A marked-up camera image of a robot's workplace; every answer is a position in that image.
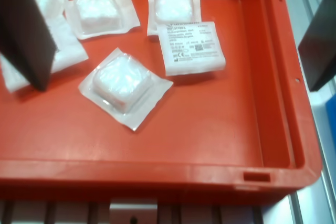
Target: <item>white surface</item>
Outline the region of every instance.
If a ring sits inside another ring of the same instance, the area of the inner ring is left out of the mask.
[[[181,206],[181,224],[212,224],[211,206]]]
[[[201,0],[193,0],[193,22],[201,22]],[[148,26],[147,35],[158,35],[155,11],[155,0],[148,0]]]
[[[61,71],[89,58],[63,16],[47,20],[47,26],[57,46],[51,73]],[[6,87],[10,92],[29,85],[26,78],[1,54],[0,62]]]
[[[161,100],[165,92],[173,85],[173,82],[161,79],[153,72],[150,71],[150,76],[152,80],[152,85],[147,89],[147,91],[138,98],[137,102],[132,106],[129,111],[124,112],[118,110],[112,103],[101,97],[93,87],[93,78],[95,74],[104,66],[109,64],[111,61],[115,60],[117,57],[124,55],[124,53],[119,49],[115,49],[107,58],[99,64],[92,72],[89,74],[84,81],[79,85],[80,92],[89,100],[94,102],[97,106],[101,107],[107,113],[109,113],[114,119],[119,123],[122,123],[132,130],[136,130],[147,115],[156,106],[158,101]]]
[[[330,209],[322,180],[298,191],[300,208],[304,224],[332,224]]]
[[[254,224],[252,207],[222,206],[220,215],[222,224]]]
[[[44,224],[46,206],[44,201],[16,201],[12,224]]]
[[[294,224],[289,204],[289,197],[271,207],[262,207],[264,224]]]
[[[57,202],[55,224],[87,224],[88,212],[86,202]]]
[[[132,0],[115,0],[118,9],[121,13],[122,26],[119,29],[109,27],[108,30],[92,31],[86,34],[87,31],[84,30],[78,10],[75,7],[74,1],[68,1],[65,3],[65,14],[67,21],[70,24],[73,32],[78,39],[88,39],[92,37],[97,37],[101,35],[108,34],[125,34],[128,33],[132,28],[140,26],[140,21],[138,15],[136,14],[135,8],[133,6]],[[103,16],[104,10],[101,10],[100,16]]]

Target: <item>paper label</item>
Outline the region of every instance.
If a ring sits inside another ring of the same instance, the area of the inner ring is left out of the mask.
[[[166,61],[206,61],[223,57],[215,23],[158,25],[162,54]]]

